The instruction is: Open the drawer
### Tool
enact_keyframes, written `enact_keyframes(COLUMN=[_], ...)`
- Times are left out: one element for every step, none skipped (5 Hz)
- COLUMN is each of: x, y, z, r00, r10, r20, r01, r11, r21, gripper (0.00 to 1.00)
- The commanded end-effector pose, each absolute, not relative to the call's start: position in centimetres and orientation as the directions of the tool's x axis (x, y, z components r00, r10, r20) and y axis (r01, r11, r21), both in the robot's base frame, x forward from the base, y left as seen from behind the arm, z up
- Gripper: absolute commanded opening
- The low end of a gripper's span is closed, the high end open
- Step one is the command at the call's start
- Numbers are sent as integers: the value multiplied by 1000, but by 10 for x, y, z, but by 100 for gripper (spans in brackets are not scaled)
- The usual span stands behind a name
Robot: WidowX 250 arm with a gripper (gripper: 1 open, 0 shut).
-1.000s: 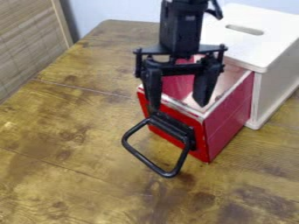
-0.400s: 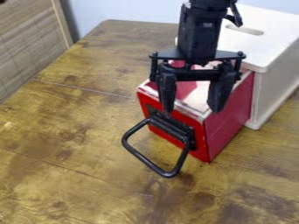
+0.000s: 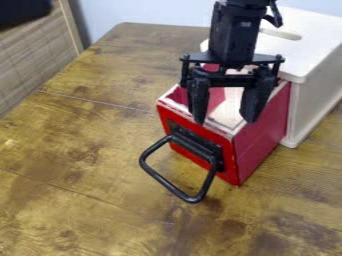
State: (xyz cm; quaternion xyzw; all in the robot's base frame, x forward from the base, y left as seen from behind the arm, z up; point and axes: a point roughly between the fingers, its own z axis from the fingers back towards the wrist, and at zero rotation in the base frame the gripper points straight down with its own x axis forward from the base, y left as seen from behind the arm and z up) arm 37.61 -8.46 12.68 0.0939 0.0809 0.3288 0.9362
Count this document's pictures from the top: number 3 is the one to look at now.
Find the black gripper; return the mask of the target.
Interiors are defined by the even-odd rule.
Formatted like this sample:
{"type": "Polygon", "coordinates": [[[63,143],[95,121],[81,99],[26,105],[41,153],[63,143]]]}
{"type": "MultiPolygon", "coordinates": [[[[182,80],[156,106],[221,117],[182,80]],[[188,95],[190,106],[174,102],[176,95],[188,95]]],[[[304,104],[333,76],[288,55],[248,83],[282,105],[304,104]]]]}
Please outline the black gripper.
{"type": "Polygon", "coordinates": [[[277,0],[220,0],[214,4],[209,49],[181,58],[181,86],[188,87],[189,111],[205,123],[210,87],[246,87],[240,113],[254,123],[277,86],[281,55],[256,53],[262,20],[284,25],[277,0]]]}

